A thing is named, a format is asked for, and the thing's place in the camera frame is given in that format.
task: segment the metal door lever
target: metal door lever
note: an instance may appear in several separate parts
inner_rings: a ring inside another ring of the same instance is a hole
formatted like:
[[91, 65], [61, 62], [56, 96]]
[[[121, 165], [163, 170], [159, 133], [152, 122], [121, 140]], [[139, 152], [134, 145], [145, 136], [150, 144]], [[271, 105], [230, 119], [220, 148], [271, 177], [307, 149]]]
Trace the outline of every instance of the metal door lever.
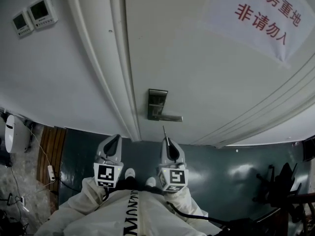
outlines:
[[182, 116], [162, 115], [167, 93], [164, 90], [149, 89], [148, 119], [182, 122]]

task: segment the black pants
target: black pants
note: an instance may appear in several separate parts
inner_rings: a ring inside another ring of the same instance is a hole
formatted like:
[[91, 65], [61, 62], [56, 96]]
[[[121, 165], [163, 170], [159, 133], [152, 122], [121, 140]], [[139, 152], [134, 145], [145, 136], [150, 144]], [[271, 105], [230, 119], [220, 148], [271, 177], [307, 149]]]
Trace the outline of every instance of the black pants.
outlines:
[[164, 192], [157, 187], [151, 187], [147, 185], [144, 187], [141, 187], [134, 177], [127, 177], [127, 179], [119, 180], [116, 185], [116, 188], [112, 192], [118, 191], [118, 190], [148, 191], [153, 194], [164, 195]]

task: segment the door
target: door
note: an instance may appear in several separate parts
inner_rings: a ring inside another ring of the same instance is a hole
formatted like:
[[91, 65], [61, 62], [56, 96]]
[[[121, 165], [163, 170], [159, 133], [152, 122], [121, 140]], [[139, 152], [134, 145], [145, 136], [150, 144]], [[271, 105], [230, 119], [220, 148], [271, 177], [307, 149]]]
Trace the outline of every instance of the door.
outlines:
[[[126, 0], [142, 140], [161, 141], [165, 125], [181, 144], [222, 147], [314, 103], [314, 31], [290, 58], [290, 68], [281, 68], [249, 46], [204, 27], [206, 1]], [[183, 122], [148, 120], [148, 89], [167, 90], [163, 114], [183, 116]]]

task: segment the white marker cube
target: white marker cube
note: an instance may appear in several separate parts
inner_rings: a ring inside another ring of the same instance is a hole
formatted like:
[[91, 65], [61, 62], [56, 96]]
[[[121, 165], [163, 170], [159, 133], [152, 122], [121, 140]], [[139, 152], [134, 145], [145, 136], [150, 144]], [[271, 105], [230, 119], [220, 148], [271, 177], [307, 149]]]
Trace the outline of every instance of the white marker cube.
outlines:
[[94, 163], [96, 185], [115, 188], [122, 170], [123, 166]]
[[161, 168], [158, 178], [163, 191], [179, 191], [188, 185], [188, 170]]

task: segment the thermostat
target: thermostat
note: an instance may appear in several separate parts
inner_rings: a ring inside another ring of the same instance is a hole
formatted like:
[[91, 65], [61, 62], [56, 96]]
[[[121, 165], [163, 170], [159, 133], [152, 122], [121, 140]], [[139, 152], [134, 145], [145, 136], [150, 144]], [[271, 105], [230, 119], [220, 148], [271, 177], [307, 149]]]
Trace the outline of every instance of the thermostat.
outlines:
[[31, 33], [34, 30], [34, 26], [28, 16], [26, 10], [22, 10], [12, 20], [16, 33], [21, 37], [25, 34]]
[[58, 20], [51, 0], [38, 0], [28, 7], [28, 11], [37, 29], [54, 24]]

